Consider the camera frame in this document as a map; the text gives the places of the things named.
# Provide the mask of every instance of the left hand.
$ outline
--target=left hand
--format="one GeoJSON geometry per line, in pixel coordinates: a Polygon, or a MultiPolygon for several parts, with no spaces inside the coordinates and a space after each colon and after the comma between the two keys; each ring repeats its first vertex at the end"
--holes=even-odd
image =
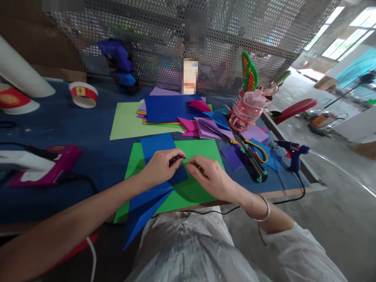
{"type": "Polygon", "coordinates": [[[179,148],[156,151],[138,176],[148,189],[153,188],[169,180],[186,158],[179,148]]]}

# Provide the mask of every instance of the concrete floor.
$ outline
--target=concrete floor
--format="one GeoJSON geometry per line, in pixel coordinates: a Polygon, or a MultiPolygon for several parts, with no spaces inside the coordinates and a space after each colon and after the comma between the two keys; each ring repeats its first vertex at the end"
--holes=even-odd
{"type": "MultiPolygon", "coordinates": [[[[293,72],[273,97],[269,108],[281,111],[293,102],[306,98],[334,98],[327,92],[313,88],[313,84],[313,81],[293,72]]],[[[357,114],[357,110],[345,102],[338,102],[328,109],[348,112],[351,116],[357,114]]],[[[310,146],[375,190],[376,161],[349,150],[349,144],[343,138],[336,137],[333,140],[314,135],[304,120],[295,117],[282,122],[278,128],[287,139],[310,146]]],[[[349,281],[375,281],[376,198],[325,160],[311,153],[304,158],[328,190],[309,193],[297,202],[282,204],[280,207],[300,226],[311,231],[349,281]]],[[[225,215],[224,221],[235,246],[274,280],[257,224],[243,210],[225,215]]]]}
{"type": "MultiPolygon", "coordinates": [[[[270,109],[281,111],[306,98],[334,99],[331,94],[313,88],[313,84],[308,78],[293,71],[274,97],[270,109]]],[[[334,104],[330,110],[348,112],[351,115],[358,112],[344,102],[334,104]]],[[[352,152],[343,139],[333,140],[314,135],[306,127],[304,120],[295,117],[284,121],[278,128],[291,141],[310,146],[362,179],[364,184],[374,188],[376,161],[352,152]]],[[[297,202],[280,207],[300,226],[312,232],[349,281],[375,281],[376,198],[335,166],[314,154],[309,153],[305,159],[328,189],[309,193],[297,202]]],[[[223,210],[232,207],[233,205],[223,206],[223,210]]],[[[273,266],[258,234],[257,224],[249,219],[242,209],[224,215],[223,218],[235,246],[247,259],[275,280],[273,266]]],[[[137,239],[123,252],[124,226],[103,226],[99,232],[101,235],[96,242],[98,266],[95,281],[124,281],[131,271],[138,247],[137,239]]],[[[50,271],[41,280],[87,281],[90,278],[91,263],[91,254],[87,249],[50,271]]]]}

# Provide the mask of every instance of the red paper cup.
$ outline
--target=red paper cup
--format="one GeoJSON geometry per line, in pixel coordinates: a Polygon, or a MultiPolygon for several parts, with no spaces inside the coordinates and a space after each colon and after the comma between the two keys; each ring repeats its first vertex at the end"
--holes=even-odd
{"type": "Polygon", "coordinates": [[[98,91],[90,84],[72,82],[69,84],[73,102],[82,108],[94,108],[97,105],[98,91]]]}
{"type": "Polygon", "coordinates": [[[39,103],[10,85],[0,83],[0,108],[6,114],[26,114],[39,108],[39,103]]]}

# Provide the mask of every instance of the white shirt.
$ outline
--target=white shirt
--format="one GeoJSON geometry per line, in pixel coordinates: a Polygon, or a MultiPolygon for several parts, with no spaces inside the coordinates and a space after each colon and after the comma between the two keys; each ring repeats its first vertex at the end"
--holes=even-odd
{"type": "MultiPolygon", "coordinates": [[[[221,211],[218,206],[200,211],[208,210],[221,211]]],[[[263,238],[277,261],[277,281],[346,281],[309,230],[297,223],[263,238]]],[[[221,214],[172,212],[146,225],[128,281],[271,280],[234,247],[221,214]]]]}

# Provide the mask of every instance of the window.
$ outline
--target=window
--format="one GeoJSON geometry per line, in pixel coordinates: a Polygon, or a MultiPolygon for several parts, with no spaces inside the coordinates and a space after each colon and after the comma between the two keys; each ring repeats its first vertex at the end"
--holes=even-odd
{"type": "Polygon", "coordinates": [[[376,7],[368,7],[349,27],[337,38],[332,45],[322,53],[322,56],[335,61],[342,61],[360,43],[370,36],[376,29],[376,7]]]}
{"type": "Polygon", "coordinates": [[[312,39],[312,41],[304,48],[304,50],[308,51],[311,49],[311,47],[316,43],[316,41],[322,36],[324,31],[329,27],[329,25],[335,20],[335,18],[342,12],[344,7],[337,7],[333,13],[328,17],[325,24],[320,28],[318,33],[315,35],[315,37],[312,39]]]}

